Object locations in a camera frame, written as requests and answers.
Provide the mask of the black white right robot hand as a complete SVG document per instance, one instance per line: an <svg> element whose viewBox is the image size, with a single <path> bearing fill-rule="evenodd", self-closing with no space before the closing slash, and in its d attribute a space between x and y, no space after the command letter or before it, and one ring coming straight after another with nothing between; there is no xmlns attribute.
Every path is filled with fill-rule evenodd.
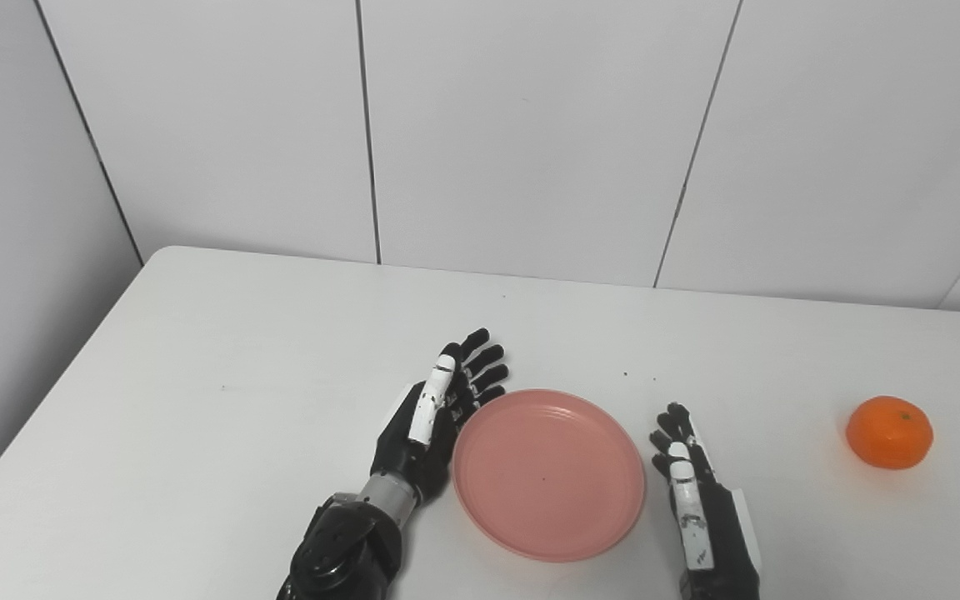
<svg viewBox="0 0 960 600"><path fill-rule="evenodd" d="M758 599L761 554L743 491L718 482L691 413L671 402L656 418L652 465L666 479L685 569L682 599Z"/></svg>

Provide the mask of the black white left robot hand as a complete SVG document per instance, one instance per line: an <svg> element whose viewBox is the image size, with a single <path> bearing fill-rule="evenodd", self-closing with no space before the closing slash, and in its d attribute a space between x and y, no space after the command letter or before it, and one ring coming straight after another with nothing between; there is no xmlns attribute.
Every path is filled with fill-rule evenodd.
<svg viewBox="0 0 960 600"><path fill-rule="evenodd" d="M420 505L446 489L458 434L480 408L501 398L509 368L502 345L486 327L450 342L429 377L405 388L395 413L377 438L373 474L393 474Z"/></svg>

